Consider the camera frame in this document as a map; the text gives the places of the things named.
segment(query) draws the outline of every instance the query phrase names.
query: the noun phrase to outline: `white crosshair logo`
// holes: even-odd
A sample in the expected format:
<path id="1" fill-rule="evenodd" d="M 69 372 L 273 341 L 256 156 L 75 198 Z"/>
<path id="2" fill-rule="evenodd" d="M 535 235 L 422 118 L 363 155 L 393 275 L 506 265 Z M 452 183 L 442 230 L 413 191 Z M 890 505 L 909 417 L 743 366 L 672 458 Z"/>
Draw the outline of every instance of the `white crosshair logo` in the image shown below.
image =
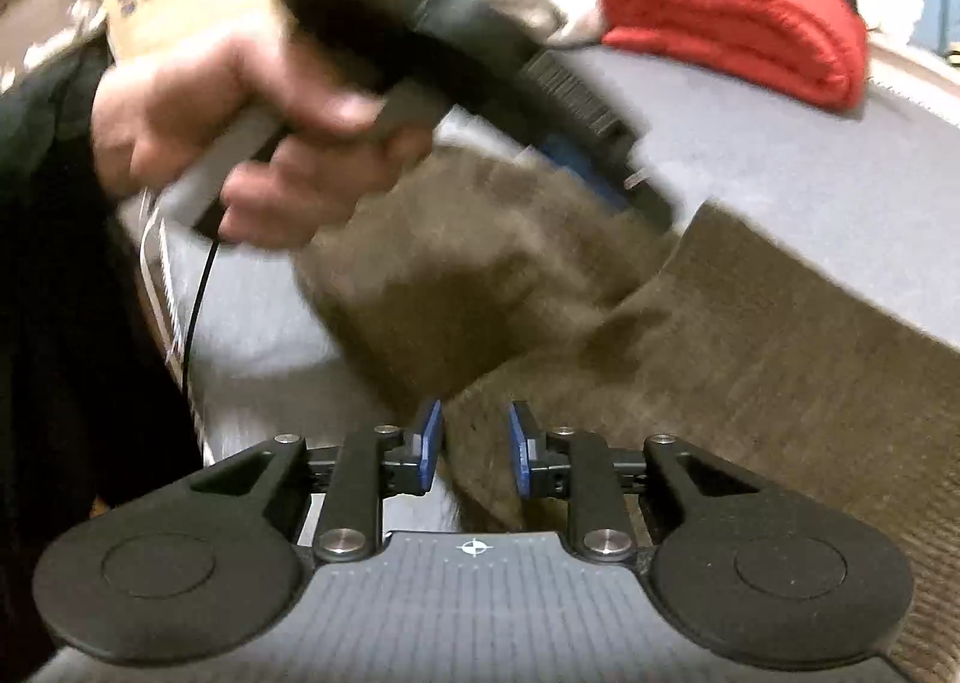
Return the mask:
<path id="1" fill-rule="evenodd" d="M 481 542 L 477 539 L 472 539 L 469 542 L 464 542 L 464 544 L 461 544 L 459 549 L 461 549 L 464 553 L 467 553 L 467 555 L 472 555 L 474 558 L 476 558 L 478 555 L 480 555 L 480 553 L 486 553 L 488 550 L 493 550 L 493 545 Z"/>

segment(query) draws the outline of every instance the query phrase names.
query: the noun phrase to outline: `folded brown towel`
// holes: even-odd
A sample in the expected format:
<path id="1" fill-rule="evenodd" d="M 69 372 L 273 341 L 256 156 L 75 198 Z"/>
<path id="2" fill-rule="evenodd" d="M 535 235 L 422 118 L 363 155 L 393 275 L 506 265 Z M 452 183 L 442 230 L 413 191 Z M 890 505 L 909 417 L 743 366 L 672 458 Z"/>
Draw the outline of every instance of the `folded brown towel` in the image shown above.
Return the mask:
<path id="1" fill-rule="evenodd" d="M 889 534 L 917 576 L 894 656 L 960 672 L 960 357 L 719 208 L 679 246 L 565 173 L 440 151 L 299 276 L 398 414 L 440 397 L 457 485 L 506 528 L 505 408 L 638 448 L 668 430 Z"/>

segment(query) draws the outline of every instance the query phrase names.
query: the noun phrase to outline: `human hand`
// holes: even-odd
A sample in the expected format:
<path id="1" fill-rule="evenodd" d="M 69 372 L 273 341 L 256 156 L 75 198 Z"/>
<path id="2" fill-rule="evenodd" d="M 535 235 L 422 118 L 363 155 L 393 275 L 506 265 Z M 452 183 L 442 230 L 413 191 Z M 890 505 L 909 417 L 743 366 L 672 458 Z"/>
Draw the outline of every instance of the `human hand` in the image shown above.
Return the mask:
<path id="1" fill-rule="evenodd" d="M 385 192 L 430 152 L 432 128 L 366 137 L 381 101 L 345 85 L 302 35 L 280 24 L 231 27 L 173 53 L 122 63 L 100 82 L 91 120 L 96 169 L 114 197 L 160 190 L 197 161 L 252 99 L 294 128 L 270 165 L 240 163 L 221 194 L 220 235 L 294 248 L 342 224 L 363 195 Z"/>

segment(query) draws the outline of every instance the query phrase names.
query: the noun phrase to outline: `red folded cloth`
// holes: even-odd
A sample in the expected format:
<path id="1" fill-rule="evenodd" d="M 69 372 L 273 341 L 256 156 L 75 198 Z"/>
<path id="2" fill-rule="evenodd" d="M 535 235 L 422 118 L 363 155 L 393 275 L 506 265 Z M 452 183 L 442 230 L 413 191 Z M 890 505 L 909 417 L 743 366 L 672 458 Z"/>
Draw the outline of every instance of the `red folded cloth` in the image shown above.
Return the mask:
<path id="1" fill-rule="evenodd" d="M 733 74 L 824 109 L 863 101 L 867 29 L 844 0 L 602 0 L 603 42 Z"/>

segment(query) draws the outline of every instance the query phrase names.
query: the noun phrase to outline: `gray gripper base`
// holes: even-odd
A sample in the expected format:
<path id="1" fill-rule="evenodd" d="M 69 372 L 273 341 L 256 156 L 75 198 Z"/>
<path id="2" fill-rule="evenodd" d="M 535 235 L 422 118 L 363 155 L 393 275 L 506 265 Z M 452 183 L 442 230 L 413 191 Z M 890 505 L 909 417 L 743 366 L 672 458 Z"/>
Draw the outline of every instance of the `gray gripper base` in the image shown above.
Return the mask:
<path id="1" fill-rule="evenodd" d="M 904 683 L 881 658 L 828 672 L 721 659 L 675 631 L 626 568 L 554 534 L 395 533 L 321 568 L 273 629 L 216 659 L 109 667 L 64 651 L 35 683 Z"/>

